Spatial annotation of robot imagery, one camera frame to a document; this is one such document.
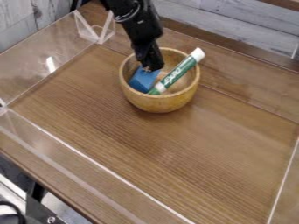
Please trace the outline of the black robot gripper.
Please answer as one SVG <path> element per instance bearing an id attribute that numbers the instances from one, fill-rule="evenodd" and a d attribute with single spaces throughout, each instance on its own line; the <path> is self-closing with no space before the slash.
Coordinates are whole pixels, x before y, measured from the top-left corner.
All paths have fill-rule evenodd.
<path id="1" fill-rule="evenodd" d="M 164 67 L 164 57 L 156 40 L 164 28 L 152 0 L 99 0 L 125 30 L 135 50 L 135 58 L 145 71 Z"/>

